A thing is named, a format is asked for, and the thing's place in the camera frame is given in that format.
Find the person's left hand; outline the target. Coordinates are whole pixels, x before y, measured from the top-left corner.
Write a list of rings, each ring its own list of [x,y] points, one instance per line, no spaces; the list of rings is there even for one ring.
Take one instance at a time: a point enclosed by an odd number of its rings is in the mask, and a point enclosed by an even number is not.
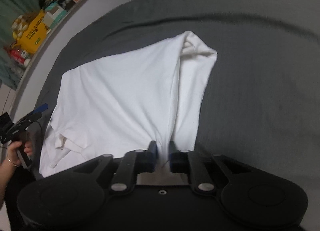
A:
[[[33,147],[30,141],[15,141],[7,148],[7,159],[15,167],[22,165],[27,168],[31,165],[32,153]]]

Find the black sleeved forearm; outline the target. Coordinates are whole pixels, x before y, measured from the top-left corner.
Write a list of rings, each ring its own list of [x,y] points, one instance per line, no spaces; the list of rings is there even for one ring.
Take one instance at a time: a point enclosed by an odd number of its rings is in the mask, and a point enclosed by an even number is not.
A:
[[[7,208],[11,230],[29,230],[17,206],[23,188],[35,181],[34,175],[22,166],[15,166],[7,159],[1,164],[1,207]]]

